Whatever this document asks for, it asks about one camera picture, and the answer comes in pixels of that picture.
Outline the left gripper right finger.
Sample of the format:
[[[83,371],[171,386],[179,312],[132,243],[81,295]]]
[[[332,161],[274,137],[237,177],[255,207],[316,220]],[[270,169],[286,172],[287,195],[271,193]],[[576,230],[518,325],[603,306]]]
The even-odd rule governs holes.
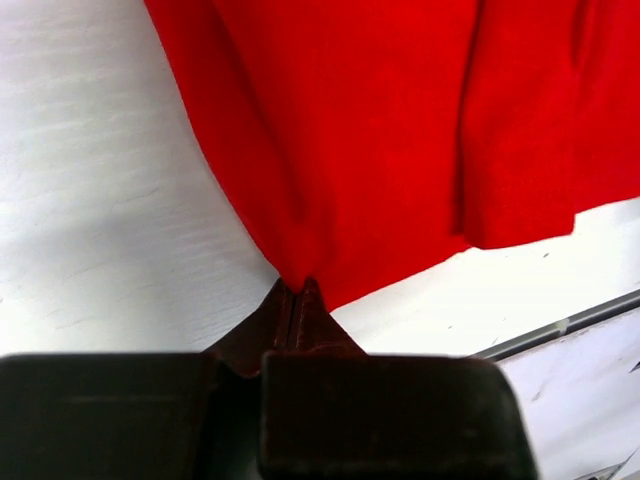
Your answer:
[[[365,356],[328,311],[319,284],[307,278],[293,298],[287,350],[306,354]]]

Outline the red t shirt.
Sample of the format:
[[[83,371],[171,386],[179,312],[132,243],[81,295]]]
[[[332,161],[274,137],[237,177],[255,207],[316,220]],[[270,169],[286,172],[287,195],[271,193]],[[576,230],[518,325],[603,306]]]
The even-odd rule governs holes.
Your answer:
[[[150,1],[206,161],[336,308],[639,194],[635,1]]]

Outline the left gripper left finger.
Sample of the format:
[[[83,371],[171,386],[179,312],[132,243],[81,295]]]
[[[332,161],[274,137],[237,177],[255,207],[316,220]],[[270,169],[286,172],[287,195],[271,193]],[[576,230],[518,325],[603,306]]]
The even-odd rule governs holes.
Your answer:
[[[257,309],[211,345],[209,352],[239,377],[257,377],[262,356],[286,346],[292,307],[293,293],[278,279]]]

